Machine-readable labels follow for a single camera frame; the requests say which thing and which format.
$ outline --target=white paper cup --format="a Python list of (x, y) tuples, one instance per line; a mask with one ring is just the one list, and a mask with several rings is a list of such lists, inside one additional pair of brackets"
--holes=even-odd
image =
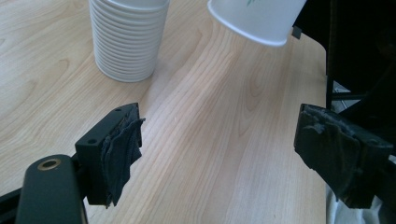
[(148, 0), (158, 6), (132, 1), (90, 0), (93, 50), (96, 65), (118, 81), (149, 77), (157, 62), (169, 0)]
[(286, 43), (306, 0), (209, 0), (210, 13), (228, 28), (269, 46)]

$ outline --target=black bracket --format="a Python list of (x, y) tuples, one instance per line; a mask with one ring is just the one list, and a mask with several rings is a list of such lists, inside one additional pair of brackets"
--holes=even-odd
[(396, 211), (392, 144), (331, 110), (302, 105), (294, 146), (349, 208), (370, 208), (376, 195)]
[(76, 142), (76, 154), (54, 155), (26, 170), (23, 186), (0, 197), (0, 223), (87, 223), (82, 200), (117, 204), (141, 157), (138, 104), (110, 111)]
[(302, 33), (303, 33), (303, 30), (300, 27), (298, 27), (296, 25), (293, 26), (293, 30), (291, 32), (292, 36), (294, 36), (297, 39), (300, 39)]

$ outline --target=light wood tabletop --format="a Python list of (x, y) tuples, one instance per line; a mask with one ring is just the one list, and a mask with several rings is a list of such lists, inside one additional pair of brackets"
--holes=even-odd
[(293, 147), (300, 104), (325, 103), (317, 42), (265, 47), (206, 0), (172, 0), (150, 78), (106, 77), (92, 48), (88, 0), (0, 1), (0, 195), (138, 102), (143, 156), (116, 207), (86, 205), (91, 223), (325, 222), (325, 183)]

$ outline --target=chair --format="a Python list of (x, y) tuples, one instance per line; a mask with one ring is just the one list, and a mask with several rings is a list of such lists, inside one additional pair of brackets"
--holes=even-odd
[[(394, 0), (308, 0), (294, 26), (326, 49), (329, 109), (365, 97), (396, 57)], [(350, 92), (332, 92), (334, 81)]]

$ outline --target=stack of paper cups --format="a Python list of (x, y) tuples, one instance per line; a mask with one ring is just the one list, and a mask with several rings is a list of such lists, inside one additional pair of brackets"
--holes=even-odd
[(169, 0), (90, 0), (93, 50), (99, 69), (118, 81), (153, 73)]

